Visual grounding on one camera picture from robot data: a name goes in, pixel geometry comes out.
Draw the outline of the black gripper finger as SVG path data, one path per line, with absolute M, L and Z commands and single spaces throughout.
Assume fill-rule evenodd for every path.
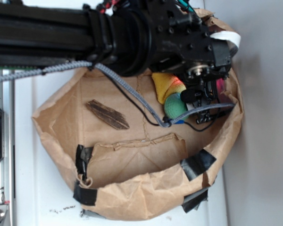
M 185 103 L 188 111 L 212 103 L 220 103 L 216 80 L 191 82 L 180 78 L 180 81 L 186 87 L 186 89 L 181 92 L 180 99 Z

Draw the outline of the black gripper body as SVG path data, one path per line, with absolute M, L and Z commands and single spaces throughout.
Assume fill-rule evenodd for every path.
M 184 13 L 175 0 L 149 0 L 155 30 L 155 54 L 149 68 L 173 73 L 182 81 L 226 79 L 231 55 L 225 40 L 211 38 L 209 27 L 196 12 Z

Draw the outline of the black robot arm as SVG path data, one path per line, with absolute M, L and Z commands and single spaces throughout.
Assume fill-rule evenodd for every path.
M 228 77 L 231 58 L 186 0 L 104 0 L 81 10 L 0 3 L 0 68 L 24 77 L 103 65 L 121 76 L 171 73 L 199 124 L 225 114 L 216 81 Z

